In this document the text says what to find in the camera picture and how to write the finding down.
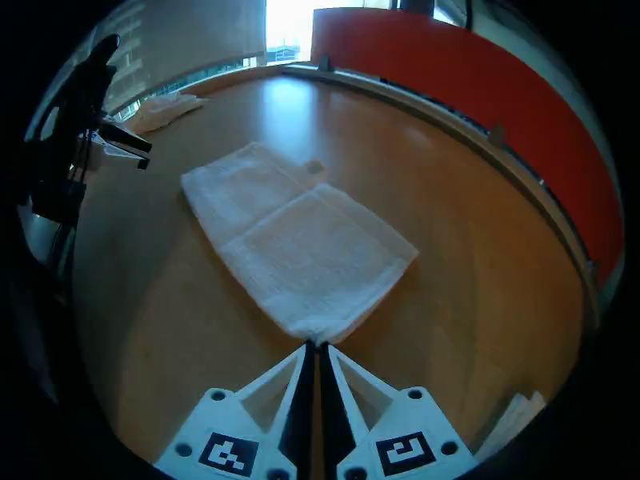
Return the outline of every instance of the table surface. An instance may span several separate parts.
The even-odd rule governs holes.
[[[339,86],[273,77],[217,91],[148,139],[147,171],[92,179],[74,260],[90,379],[144,459],[205,390],[236,390],[300,345],[231,277],[180,188],[181,174],[252,141],[322,162],[420,252],[342,352],[396,388],[426,387],[472,451],[514,394],[548,400],[565,381],[583,313],[566,252],[499,172],[437,128]],[[318,419],[316,402],[320,478]]]

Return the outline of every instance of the black frame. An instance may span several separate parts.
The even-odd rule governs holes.
[[[2,212],[2,328],[5,367],[3,473],[8,478],[49,478],[72,473],[90,478],[168,478],[127,449],[114,435],[96,401],[76,342],[73,312],[59,284],[26,247],[10,196],[24,132],[49,80],[74,47],[120,1],[24,2],[6,7],[3,34],[6,104],[5,152],[0,188]],[[626,2],[512,1],[563,54],[591,98],[612,146],[626,212],[627,267],[603,320],[582,348],[580,359],[557,397],[504,450],[464,478],[545,478],[605,475],[632,478],[640,464],[634,396],[640,336],[631,277],[635,273],[634,188],[637,125],[630,100],[637,82],[635,34]],[[70,268],[73,258],[67,264]],[[30,345],[18,328],[27,318],[42,328],[56,401],[38,386],[30,366]]]

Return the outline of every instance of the red panel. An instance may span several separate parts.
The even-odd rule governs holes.
[[[384,77],[480,122],[506,128],[507,143],[544,178],[600,261],[602,285],[622,252],[613,183],[593,140],[560,95],[526,64],[471,32],[378,9],[314,12],[311,60]]]

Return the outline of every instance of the screw hole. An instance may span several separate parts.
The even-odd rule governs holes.
[[[181,457],[188,457],[192,453],[192,449],[186,443],[179,443],[175,446],[175,453]]]
[[[289,480],[289,472],[281,468],[273,468],[266,472],[266,480]]]
[[[349,468],[345,472],[345,480],[365,480],[366,478],[366,470],[361,466],[356,466],[355,468]]]
[[[456,442],[444,442],[440,451],[443,452],[444,455],[453,455],[458,451],[458,444]]]

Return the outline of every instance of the white cloth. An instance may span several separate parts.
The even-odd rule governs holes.
[[[133,133],[142,135],[169,125],[176,118],[203,106],[206,102],[204,98],[179,92],[156,95],[142,102],[135,115],[124,124]]]
[[[338,342],[418,252],[348,195],[252,143],[182,176],[211,244],[285,332]]]

